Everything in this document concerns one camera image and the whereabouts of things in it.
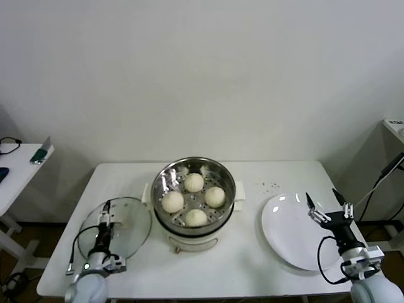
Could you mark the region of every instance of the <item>pot lid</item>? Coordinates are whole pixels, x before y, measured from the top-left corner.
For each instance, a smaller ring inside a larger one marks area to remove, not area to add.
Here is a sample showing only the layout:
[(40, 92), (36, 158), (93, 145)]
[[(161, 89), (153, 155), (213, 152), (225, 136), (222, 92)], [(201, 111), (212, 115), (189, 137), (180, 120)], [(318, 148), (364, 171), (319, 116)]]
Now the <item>pot lid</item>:
[[(110, 223), (113, 224), (109, 250), (126, 259), (133, 256), (146, 242), (152, 229), (152, 214), (139, 199), (132, 197), (114, 198), (110, 201)], [(98, 224), (98, 216), (106, 202), (96, 207), (81, 224), (80, 230)], [(94, 247), (98, 229), (83, 232), (78, 239), (81, 255), (87, 258)]]

